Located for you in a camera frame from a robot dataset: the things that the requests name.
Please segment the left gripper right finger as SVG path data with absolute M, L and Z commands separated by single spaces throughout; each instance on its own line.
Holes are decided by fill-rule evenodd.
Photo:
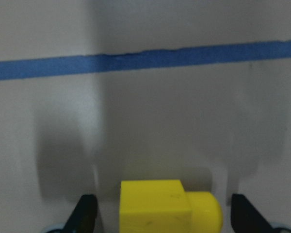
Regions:
M 230 222 L 235 233 L 275 233 L 275 229 L 243 194 L 232 195 Z

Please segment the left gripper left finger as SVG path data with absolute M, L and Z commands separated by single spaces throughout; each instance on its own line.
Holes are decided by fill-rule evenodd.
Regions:
M 98 203 L 93 194 L 82 195 L 65 223 L 63 233 L 93 233 L 97 218 Z

